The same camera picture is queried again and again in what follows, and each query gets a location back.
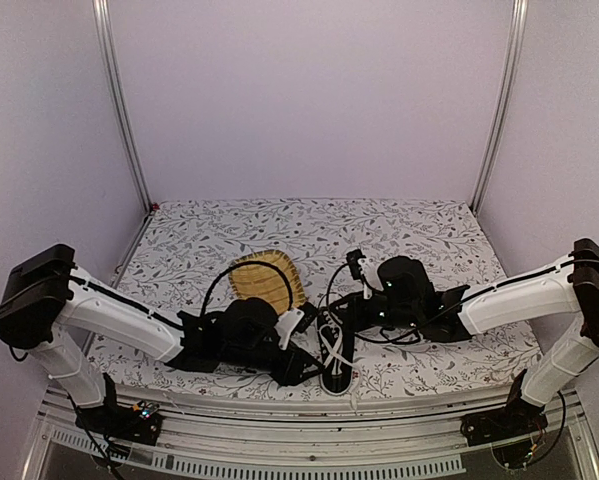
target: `floral pattern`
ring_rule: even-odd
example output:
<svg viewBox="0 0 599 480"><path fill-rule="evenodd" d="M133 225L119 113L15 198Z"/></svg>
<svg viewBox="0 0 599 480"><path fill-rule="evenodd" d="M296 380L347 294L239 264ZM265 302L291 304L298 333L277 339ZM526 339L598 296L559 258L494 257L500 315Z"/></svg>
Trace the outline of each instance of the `floral pattern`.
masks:
<svg viewBox="0 0 599 480"><path fill-rule="evenodd" d="M274 248L287 253L308 298L317 303L346 252L361 248L373 261L394 255L421 260L439 289L491 282L503 275L470 210L452 201L229 200L166 202L156 212L119 289L156 307L198 313L215 276L234 259ZM333 292L360 285L342 273ZM233 299L229 282L215 289L211 309ZM367 335L377 335L372 330ZM314 327L293 340L317 354ZM540 350L526 323L452 345L407 347L357 341L354 395L360 400L413 397L503 385L536 362ZM279 387L263 373L221 365L212 374L168 368L103 336L89 359L122 384L177 393L283 401L342 401L311 379Z"/></svg>

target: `wicker basket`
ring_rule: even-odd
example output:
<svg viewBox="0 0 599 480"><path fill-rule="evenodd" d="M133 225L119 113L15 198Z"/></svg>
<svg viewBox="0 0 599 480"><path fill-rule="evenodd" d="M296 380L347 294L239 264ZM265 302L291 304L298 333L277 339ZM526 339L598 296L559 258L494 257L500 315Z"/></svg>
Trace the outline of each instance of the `wicker basket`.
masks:
<svg viewBox="0 0 599 480"><path fill-rule="evenodd" d="M299 279L297 267L290 257L279 250L256 252L235 260L241 263L247 260L258 260L271 263L286 274L292 287L292 306L299 307L306 303L306 293ZM288 290L277 272L263 265L246 265L230 273L230 284L241 299L259 297L271 304L278 315L288 308Z"/></svg>

